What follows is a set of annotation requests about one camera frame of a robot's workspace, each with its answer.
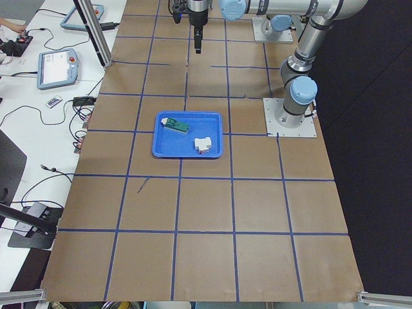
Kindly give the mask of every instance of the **power adapter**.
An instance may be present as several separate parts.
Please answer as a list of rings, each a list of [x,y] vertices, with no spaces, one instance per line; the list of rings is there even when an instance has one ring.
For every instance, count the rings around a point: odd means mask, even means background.
[[[74,97],[73,106],[81,108],[82,106],[94,106],[97,98],[94,97]]]

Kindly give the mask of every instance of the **table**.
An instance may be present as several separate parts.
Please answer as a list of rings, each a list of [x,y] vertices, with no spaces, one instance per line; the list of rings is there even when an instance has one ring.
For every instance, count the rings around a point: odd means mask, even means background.
[[[266,135],[261,98],[283,94],[294,47],[254,43],[250,20],[224,21],[215,3],[196,55],[187,19],[143,3],[126,4],[48,300],[354,301],[362,281],[319,123],[317,138]],[[224,155],[155,158],[162,110],[220,112]]]
[[[102,17],[102,22],[120,21],[124,9],[125,1],[103,0],[100,3],[105,5],[106,11]],[[52,1],[46,0],[42,8],[68,12],[73,7],[69,0]],[[52,47],[58,47],[62,44],[71,44],[85,39],[86,33],[63,30],[59,24],[61,17],[55,14],[38,12],[28,25],[30,28],[47,27],[52,30],[56,39],[51,42]],[[109,47],[113,46],[116,30],[105,32],[105,38],[108,40]],[[15,33],[2,28],[0,35],[3,38],[15,39]],[[22,105],[29,105],[39,108],[42,111],[46,123],[58,122],[63,119],[63,104],[73,97],[87,95],[103,77],[102,69],[91,43],[75,47],[80,58],[80,72],[76,83],[72,86],[54,88],[48,90],[38,90],[36,88],[36,79],[33,76],[27,77],[9,77],[19,71],[37,71],[38,54],[45,52],[44,42],[50,37],[48,32],[30,33],[34,40],[25,51],[23,57],[15,58],[10,64],[0,66],[0,97],[3,97],[0,103],[0,119]],[[96,96],[100,85],[91,92]],[[53,109],[47,108],[44,103],[50,100],[54,95],[60,95],[64,101]],[[68,131],[68,123],[74,112],[68,104],[66,106],[66,121],[59,126],[44,126],[39,119],[39,113],[32,109],[21,109],[10,115],[1,129],[20,147],[27,155],[26,169],[16,192],[15,200],[22,198],[24,192],[38,181],[51,176],[51,173],[40,168],[40,164],[48,167],[56,167],[65,173],[73,173],[79,156],[73,153],[73,139]],[[82,122],[75,119],[72,125],[74,131],[80,129]],[[42,184],[33,190],[30,199],[52,200],[64,205],[70,183],[65,177],[56,177]],[[19,205],[14,204],[15,208],[20,209]],[[14,228],[15,222],[6,219],[4,227]],[[28,249],[8,248],[7,242],[11,232],[0,229],[0,261],[1,268],[0,291],[7,292],[10,288],[25,260]]]
[[[105,12],[100,22],[120,22],[120,17],[122,16],[125,3],[126,0],[99,1],[99,4],[102,4],[105,7]],[[71,8],[73,8],[73,6],[73,1],[70,0],[45,0],[41,8],[47,8],[49,10],[65,13],[69,12]],[[87,32],[61,28],[60,22],[62,20],[63,16],[61,15],[46,11],[40,11],[34,16],[32,21],[28,25],[27,30],[39,28],[50,29],[54,35],[54,39],[51,40],[47,46],[56,49],[67,45],[85,42],[88,40]],[[113,47],[116,33],[117,29],[104,32],[104,37],[108,43],[110,50]],[[33,41],[30,43],[29,47],[27,47],[27,50],[25,51],[23,56],[15,58],[10,64],[0,66],[0,75],[11,75],[22,71],[37,71],[39,53],[49,51],[43,46],[43,44],[52,36],[47,30],[31,31],[29,34],[33,36]],[[15,39],[15,33],[7,32],[7,37],[10,39]],[[78,80],[100,80],[104,75],[104,70],[98,61],[91,41],[75,46],[74,49],[77,52],[80,61]]]

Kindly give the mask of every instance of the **blue tray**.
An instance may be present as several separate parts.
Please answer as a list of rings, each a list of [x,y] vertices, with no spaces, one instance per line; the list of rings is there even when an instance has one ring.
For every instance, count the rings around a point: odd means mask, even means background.
[[[164,127],[163,118],[173,118],[189,125],[187,133]],[[195,138],[210,137],[212,148],[199,154]],[[154,125],[152,152],[159,158],[219,158],[223,154],[223,126],[219,113],[206,111],[161,111]]]

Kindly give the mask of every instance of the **white table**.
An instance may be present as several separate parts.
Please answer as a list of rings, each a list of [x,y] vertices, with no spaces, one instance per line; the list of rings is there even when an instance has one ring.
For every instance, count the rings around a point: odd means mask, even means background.
[[[98,2],[105,6],[105,13],[100,22],[120,22],[126,0],[101,0]],[[42,8],[69,12],[73,8],[70,0],[45,0]],[[49,43],[52,48],[75,44],[86,41],[86,32],[65,30],[60,27],[62,17],[49,12],[38,12],[28,25],[27,29],[49,28],[55,38]],[[109,48],[112,49],[117,29],[104,32]],[[9,77],[20,71],[37,71],[38,54],[48,51],[43,44],[50,38],[48,31],[32,31],[33,41],[20,58],[15,58],[10,64],[0,66],[0,121],[15,108],[22,105],[37,107],[42,111],[46,123],[56,123],[63,119],[63,105],[73,97],[87,95],[97,82],[104,76],[104,70],[100,65],[91,42],[74,47],[79,61],[79,77],[72,86],[38,90],[34,75],[27,77]],[[16,38],[16,34],[2,27],[0,37],[4,39]],[[97,96],[100,85],[91,93]],[[52,109],[44,103],[55,95],[60,95],[64,100]],[[27,155],[26,168],[19,188],[15,194],[15,201],[21,200],[23,194],[40,180],[52,176],[55,173],[45,171],[40,165],[50,168],[56,167],[64,173],[74,173],[79,156],[73,153],[73,138],[70,135],[68,124],[74,115],[71,104],[66,105],[66,121],[57,126],[45,126],[41,123],[38,111],[33,109],[20,109],[11,114],[0,127],[3,132]],[[82,122],[78,117],[73,121],[73,132],[80,129]],[[55,177],[47,180],[35,188],[28,198],[31,200],[51,200],[64,205],[70,189],[70,183],[66,177]],[[20,204],[12,204],[16,209],[21,209]],[[4,227],[14,228],[15,221],[5,219]],[[0,292],[10,291],[21,265],[26,259],[28,249],[8,248],[11,231],[0,229]]]
[[[101,23],[116,22],[119,23],[123,14],[126,0],[101,0],[99,4],[104,5],[105,11],[100,19]],[[41,8],[47,8],[49,10],[55,10],[62,13],[68,13],[74,4],[70,0],[45,0]],[[47,46],[50,48],[62,48],[63,46],[73,45],[88,40],[88,33],[78,30],[67,30],[60,27],[60,23],[63,20],[63,16],[47,11],[39,11],[30,24],[27,26],[27,30],[47,28],[54,35]],[[115,43],[117,34],[117,28],[114,30],[107,30],[104,32],[104,37],[111,50]],[[34,30],[29,33],[33,36],[33,41],[27,47],[22,57],[15,57],[10,64],[0,66],[0,75],[11,75],[22,71],[37,71],[37,65],[39,61],[39,54],[42,52],[49,52],[43,45],[52,37],[47,30]],[[10,30],[3,29],[0,36],[7,39],[14,40],[16,33]],[[95,50],[91,41],[80,44],[73,47],[79,57],[79,76],[78,80],[100,80],[104,75],[103,67],[100,65],[96,56]]]
[[[8,112],[19,106],[29,105],[42,111],[46,123],[60,122],[63,119],[64,102],[88,93],[95,84],[94,81],[78,81],[72,86],[41,91],[36,88],[35,79],[3,77],[0,80],[0,93],[3,97],[0,104],[0,118],[3,119]],[[50,109],[44,103],[55,94],[59,94],[64,101]],[[66,105],[66,110],[66,121],[57,126],[43,125],[39,113],[33,109],[20,109],[8,116],[0,127],[27,156],[26,168],[15,194],[15,201],[21,200],[31,186],[55,174],[41,169],[41,164],[50,168],[56,167],[64,173],[74,173],[79,155],[73,152],[73,138],[68,130],[68,124],[74,115],[70,103]],[[81,126],[82,121],[76,117],[72,124],[72,131],[80,129]],[[28,199],[51,200],[64,205],[69,189],[70,183],[66,177],[55,177],[36,187],[28,195]],[[12,207],[21,210],[20,204],[12,204]],[[15,221],[5,219],[3,226],[13,229]],[[11,233],[9,230],[0,229],[0,292],[10,291],[28,253],[28,249],[7,247]]]

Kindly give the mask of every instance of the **blue joint cap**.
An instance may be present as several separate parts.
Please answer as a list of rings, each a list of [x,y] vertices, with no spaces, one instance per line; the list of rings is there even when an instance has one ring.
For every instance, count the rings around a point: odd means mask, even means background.
[[[316,97],[317,84],[310,77],[299,76],[293,80],[290,94],[299,105],[309,105]]]
[[[229,21],[241,18],[246,11],[245,0],[219,0],[219,6],[222,16]]]
[[[292,17],[290,15],[276,15],[270,20],[270,25],[275,31],[285,31],[292,25]]]

